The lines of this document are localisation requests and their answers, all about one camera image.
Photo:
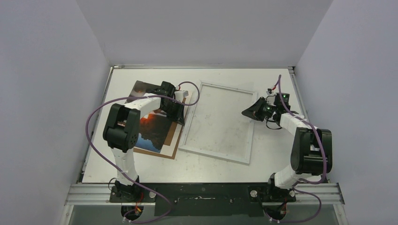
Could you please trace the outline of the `sunset landscape photo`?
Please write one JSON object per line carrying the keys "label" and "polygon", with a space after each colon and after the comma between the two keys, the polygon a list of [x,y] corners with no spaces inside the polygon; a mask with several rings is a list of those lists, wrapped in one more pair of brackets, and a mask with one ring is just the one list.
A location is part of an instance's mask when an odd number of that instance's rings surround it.
{"label": "sunset landscape photo", "polygon": [[136,149],[169,155],[177,123],[166,117],[160,109],[140,119],[140,129]]}

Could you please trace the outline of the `white picture frame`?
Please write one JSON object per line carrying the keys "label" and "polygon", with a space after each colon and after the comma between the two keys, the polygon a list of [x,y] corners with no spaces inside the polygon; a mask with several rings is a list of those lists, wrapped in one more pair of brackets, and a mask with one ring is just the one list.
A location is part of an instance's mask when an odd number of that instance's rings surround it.
{"label": "white picture frame", "polygon": [[179,150],[249,165],[254,121],[242,115],[258,99],[254,90],[202,82],[191,106]]}

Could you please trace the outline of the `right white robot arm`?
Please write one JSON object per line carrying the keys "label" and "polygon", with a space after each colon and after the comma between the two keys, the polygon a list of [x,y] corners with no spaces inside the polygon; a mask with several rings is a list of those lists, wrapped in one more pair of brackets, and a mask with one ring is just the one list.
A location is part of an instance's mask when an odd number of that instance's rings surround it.
{"label": "right white robot arm", "polygon": [[291,111],[290,95],[275,94],[260,97],[252,106],[243,110],[243,116],[255,121],[274,123],[277,130],[284,129],[293,135],[290,163],[271,175],[271,185],[266,186],[266,197],[277,201],[284,189],[299,183],[310,183],[309,178],[320,176],[322,183],[332,169],[332,133],[311,125],[296,111]]}

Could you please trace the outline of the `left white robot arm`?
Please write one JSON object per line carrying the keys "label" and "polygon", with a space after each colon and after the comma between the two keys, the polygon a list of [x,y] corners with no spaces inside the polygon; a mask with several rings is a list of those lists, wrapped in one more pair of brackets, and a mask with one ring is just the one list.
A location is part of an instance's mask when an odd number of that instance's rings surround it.
{"label": "left white robot arm", "polygon": [[134,148],[160,152],[174,125],[183,126],[189,92],[169,82],[161,85],[137,81],[123,104],[112,104],[103,131],[120,170],[116,183],[124,185],[122,196],[128,202],[140,196]]}

